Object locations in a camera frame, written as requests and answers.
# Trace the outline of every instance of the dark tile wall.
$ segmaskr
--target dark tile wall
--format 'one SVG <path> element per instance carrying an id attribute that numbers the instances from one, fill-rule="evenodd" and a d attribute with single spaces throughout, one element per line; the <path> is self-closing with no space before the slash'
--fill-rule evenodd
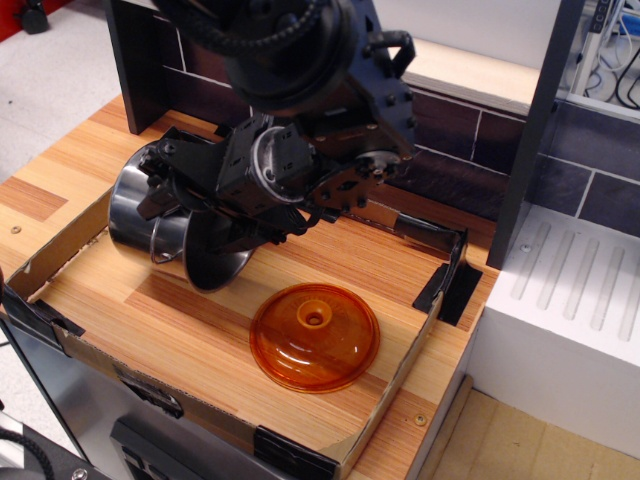
<path id="1" fill-rule="evenodd" d="M 235 126 L 249 108 L 233 92 L 222 59 L 156 16 L 156 34 L 172 108 Z M 524 119 L 414 89 L 418 154 L 394 186 L 496 220 Z"/>
<path id="2" fill-rule="evenodd" d="M 534 202 L 640 236 L 640 124 L 562 103 Z"/>

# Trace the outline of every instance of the black robotic arm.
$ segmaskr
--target black robotic arm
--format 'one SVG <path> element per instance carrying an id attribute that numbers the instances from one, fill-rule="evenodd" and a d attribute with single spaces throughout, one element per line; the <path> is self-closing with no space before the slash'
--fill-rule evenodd
<path id="1" fill-rule="evenodd" d="M 234 91 L 258 113 L 220 143 L 172 129 L 139 153 L 145 220 L 178 209 L 223 217 L 204 248 L 247 252 L 364 207 L 412 158 L 412 93 L 400 77 L 413 42 L 383 32 L 371 0 L 154 2 L 224 56 Z"/>

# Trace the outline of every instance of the stainless steel pot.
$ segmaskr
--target stainless steel pot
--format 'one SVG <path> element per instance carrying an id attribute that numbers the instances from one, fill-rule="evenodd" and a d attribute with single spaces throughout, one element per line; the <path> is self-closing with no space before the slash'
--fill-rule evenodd
<path id="1" fill-rule="evenodd" d="M 120 172 L 109 205 L 109 234 L 118 251 L 164 274 L 186 279 L 196 290 L 224 287 L 245 266 L 253 251 L 212 254 L 207 239 L 223 232 L 230 220 L 211 213 L 179 208 L 153 220 L 137 211 L 148 186 L 138 169 L 145 150 L 138 150 Z"/>

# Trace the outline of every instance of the cable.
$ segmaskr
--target cable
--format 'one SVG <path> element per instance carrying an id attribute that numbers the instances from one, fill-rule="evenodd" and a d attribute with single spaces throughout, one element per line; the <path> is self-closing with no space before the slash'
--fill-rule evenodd
<path id="1" fill-rule="evenodd" d="M 631 86 L 629 87 L 629 90 L 627 91 L 627 99 L 633 103 L 636 106 L 636 109 L 640 109 L 640 105 L 638 105 L 633 98 L 631 98 L 631 91 L 635 88 L 636 84 L 638 83 L 638 80 L 640 80 L 640 75 L 638 75 L 636 77 L 636 79 L 633 81 L 633 83 L 631 84 Z"/>
<path id="2" fill-rule="evenodd" d="M 631 55 L 633 55 L 633 41 L 631 40 L 631 35 L 629 34 L 629 30 L 627 29 L 627 26 L 625 25 L 625 23 L 624 23 L 624 21 L 622 19 L 622 15 L 620 16 L 618 21 L 620 22 L 620 26 L 624 30 L 625 36 L 627 37 L 627 40 L 629 41 L 629 51 L 627 53 L 626 60 L 624 62 L 620 62 L 620 59 L 618 58 L 618 40 L 620 39 L 621 35 L 618 34 L 618 37 L 616 38 L 616 42 L 614 44 L 614 48 L 615 48 L 614 51 L 615 51 L 615 54 L 616 54 L 616 59 L 618 60 L 620 65 L 618 67 L 605 66 L 605 65 L 602 65 L 602 62 L 603 62 L 602 49 L 604 48 L 604 45 L 601 45 L 600 48 L 598 48 L 598 65 L 600 65 L 600 67 L 603 70 L 607 70 L 608 72 L 618 72 L 618 71 L 622 70 L 623 68 L 625 68 L 627 66 L 626 62 L 628 62 L 631 59 Z"/>
<path id="3" fill-rule="evenodd" d="M 153 3 L 179 30 L 203 47 L 220 55 L 239 57 L 270 53 L 291 45 L 316 25 L 322 8 L 328 5 L 329 1 L 310 0 L 306 11 L 296 23 L 256 40 L 226 34 L 215 28 L 210 16 L 193 6 L 187 6 L 175 0 L 153 0 Z"/>
<path id="4" fill-rule="evenodd" d="M 0 440 L 8 440 L 10 442 L 17 443 L 29 450 L 36 457 L 38 463 L 40 463 L 40 467 L 42 467 L 46 480 L 55 480 L 53 467 L 51 466 L 49 457 L 47 457 L 47 454 L 44 453 L 44 450 L 42 450 L 36 442 L 20 433 L 5 430 L 4 428 L 0 428 Z"/>
<path id="5" fill-rule="evenodd" d="M 598 83 L 584 89 L 584 96 L 587 98 L 589 98 L 589 90 L 593 90 L 594 88 L 598 88 L 600 85 L 602 85 L 602 76 L 597 71 L 594 70 L 593 72 L 591 72 L 589 79 L 591 79 L 591 77 L 593 76 L 598 79 Z"/>
<path id="6" fill-rule="evenodd" d="M 636 59 L 638 58 L 638 55 L 640 55 L 640 48 L 638 48 L 638 50 L 636 51 L 635 55 L 633 56 L 633 58 L 631 59 L 631 61 L 629 62 L 629 64 L 626 66 L 626 68 L 624 69 L 624 71 L 622 72 L 622 74 L 620 74 L 620 77 L 618 78 L 618 81 L 616 82 L 616 98 L 618 99 L 618 101 L 620 102 L 621 105 L 631 109 L 631 110 L 640 110 L 640 106 L 638 106 L 635 102 L 633 102 L 633 105 L 629 105 L 628 103 L 626 103 L 622 97 L 620 96 L 620 85 L 622 83 L 622 79 L 625 77 L 625 75 L 627 73 L 629 73 L 629 69 L 631 68 L 631 65 L 633 65 L 633 63 L 636 61 Z"/>
<path id="7" fill-rule="evenodd" d="M 611 68 L 611 65 L 609 65 L 609 63 L 607 62 L 607 59 L 606 59 L 606 58 L 603 58 L 603 59 L 602 59 L 602 61 L 603 61 L 603 62 L 604 62 L 604 63 L 605 63 L 609 68 Z M 618 82 L 618 75 L 616 74 L 616 72 L 609 72 L 609 73 L 611 73 L 611 75 L 613 75 L 613 78 L 614 78 L 615 82 L 617 83 L 617 82 Z M 611 94 L 610 94 L 610 95 L 606 98 L 606 100 L 604 100 L 604 101 L 605 101 L 606 103 L 609 103 L 609 102 L 613 99 L 613 97 L 615 96 L 615 94 L 616 94 L 616 88 L 615 88 L 615 85 L 614 85 L 613 90 L 611 90 Z"/>

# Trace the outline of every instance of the orange lid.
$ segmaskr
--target orange lid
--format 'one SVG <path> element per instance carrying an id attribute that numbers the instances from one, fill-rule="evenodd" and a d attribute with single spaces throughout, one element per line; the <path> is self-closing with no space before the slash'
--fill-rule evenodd
<path id="1" fill-rule="evenodd" d="M 260 368 L 298 392 L 333 392 L 352 384 L 379 345 L 373 311 L 333 285 L 286 288 L 260 307 L 251 324 L 251 351 Z"/>

